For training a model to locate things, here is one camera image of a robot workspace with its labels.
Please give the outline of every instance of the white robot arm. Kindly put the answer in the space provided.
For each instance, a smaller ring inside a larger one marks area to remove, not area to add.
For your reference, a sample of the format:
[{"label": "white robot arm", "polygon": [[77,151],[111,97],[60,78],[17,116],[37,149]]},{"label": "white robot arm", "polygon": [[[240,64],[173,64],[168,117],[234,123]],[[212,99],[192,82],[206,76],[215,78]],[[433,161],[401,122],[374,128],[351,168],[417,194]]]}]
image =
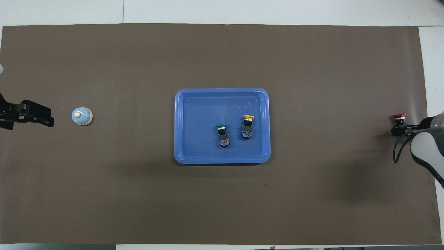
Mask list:
[{"label": "white robot arm", "polygon": [[413,160],[425,167],[444,188],[444,128],[418,133],[410,143]]},{"label": "white robot arm", "polygon": [[[413,126],[404,124],[404,120],[400,122],[400,115],[395,115],[397,126],[392,129],[392,135],[396,136],[396,133],[403,130],[405,132],[401,136],[409,137],[400,151],[409,140],[412,140],[410,154],[413,160],[425,167],[444,188],[444,111],[435,117],[427,117],[421,124]],[[400,152],[398,157],[395,157],[395,148],[393,149],[393,161],[397,163]]]}]

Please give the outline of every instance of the tray rim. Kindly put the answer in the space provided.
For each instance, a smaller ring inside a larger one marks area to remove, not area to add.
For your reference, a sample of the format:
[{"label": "tray rim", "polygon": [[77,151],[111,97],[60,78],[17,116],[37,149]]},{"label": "tray rim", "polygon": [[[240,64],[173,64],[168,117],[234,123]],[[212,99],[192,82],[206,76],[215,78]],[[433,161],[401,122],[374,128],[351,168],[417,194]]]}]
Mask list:
[{"label": "tray rim", "polygon": [[[265,125],[266,125],[266,143],[268,145],[265,155],[262,157],[258,157],[254,160],[242,161],[240,158],[235,159],[216,159],[208,162],[208,159],[200,159],[200,160],[188,160],[180,157],[179,153],[179,99],[180,96],[186,93],[232,93],[232,92],[261,92],[264,95],[264,103],[265,103]],[[269,160],[271,156],[271,135],[270,135],[270,99],[268,93],[263,88],[199,88],[199,89],[181,89],[179,90],[174,97],[174,157],[177,162],[185,165],[196,164],[196,165],[214,165],[214,164],[258,164],[264,163]]]}]

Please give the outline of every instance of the brown paper backdrop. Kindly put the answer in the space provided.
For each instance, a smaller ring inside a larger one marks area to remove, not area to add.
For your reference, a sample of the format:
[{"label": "brown paper backdrop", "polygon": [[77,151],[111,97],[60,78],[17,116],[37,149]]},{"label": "brown paper backdrop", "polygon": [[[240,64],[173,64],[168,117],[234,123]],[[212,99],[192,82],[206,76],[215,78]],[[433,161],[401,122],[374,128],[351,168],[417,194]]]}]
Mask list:
[{"label": "brown paper backdrop", "polygon": [[[388,135],[426,116],[415,27],[4,27],[0,62],[6,100],[55,118],[0,131],[1,243],[441,243],[433,178]],[[213,87],[267,90],[266,163],[174,160],[175,93]]]}]

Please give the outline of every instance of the cable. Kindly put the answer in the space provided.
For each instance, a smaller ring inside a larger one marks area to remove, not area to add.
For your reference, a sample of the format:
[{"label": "cable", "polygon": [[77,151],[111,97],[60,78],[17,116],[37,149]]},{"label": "cable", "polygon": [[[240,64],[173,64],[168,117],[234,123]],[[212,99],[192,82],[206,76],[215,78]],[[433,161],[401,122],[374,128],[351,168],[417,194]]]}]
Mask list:
[{"label": "cable", "polygon": [[413,138],[415,137],[415,135],[412,135],[411,137],[409,137],[409,138],[408,138],[408,139],[402,144],[401,148],[399,149],[398,155],[397,155],[396,158],[395,158],[395,154],[396,154],[396,146],[398,145],[398,142],[401,140],[401,137],[402,137],[402,136],[400,136],[400,137],[398,138],[398,140],[396,140],[395,146],[393,147],[393,162],[394,162],[394,163],[398,163],[399,156],[401,156],[402,149],[405,147],[405,145],[407,145],[407,143],[408,143],[411,139],[413,139]]}]

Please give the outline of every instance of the plastic tray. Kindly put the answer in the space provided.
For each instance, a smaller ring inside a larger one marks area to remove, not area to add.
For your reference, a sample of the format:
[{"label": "plastic tray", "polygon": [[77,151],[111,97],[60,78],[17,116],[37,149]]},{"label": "plastic tray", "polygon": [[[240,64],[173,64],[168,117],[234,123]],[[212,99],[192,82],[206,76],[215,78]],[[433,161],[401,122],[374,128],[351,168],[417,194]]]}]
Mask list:
[{"label": "plastic tray", "polygon": [[[271,154],[268,93],[261,88],[181,89],[174,103],[174,157],[183,164],[263,163]],[[252,137],[241,137],[253,115]],[[230,145],[219,146],[225,123]]]}]

